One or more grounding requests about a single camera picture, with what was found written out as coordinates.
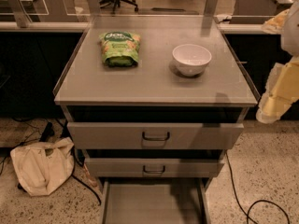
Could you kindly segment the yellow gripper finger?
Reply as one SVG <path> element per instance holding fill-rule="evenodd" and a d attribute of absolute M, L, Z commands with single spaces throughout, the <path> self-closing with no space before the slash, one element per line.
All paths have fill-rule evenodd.
<path fill-rule="evenodd" d="M 268 34 L 280 34 L 288 13 L 288 9 L 285 9 L 282 12 L 278 13 L 275 17 L 266 21 L 262 25 L 262 30 Z"/>
<path fill-rule="evenodd" d="M 280 120 L 298 100 L 299 61 L 291 59 L 286 64 L 275 63 L 258 104 L 256 119 L 265 124 Z"/>

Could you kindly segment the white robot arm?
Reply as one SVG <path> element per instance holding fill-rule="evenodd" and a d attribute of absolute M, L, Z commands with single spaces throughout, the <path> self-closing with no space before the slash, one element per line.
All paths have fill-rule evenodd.
<path fill-rule="evenodd" d="M 292 56 L 285 64 L 275 63 L 258 104 L 256 119 L 268 124 L 279 120 L 299 100 L 299 1 L 266 21 L 262 30 L 280 35 L 281 48 Z"/>

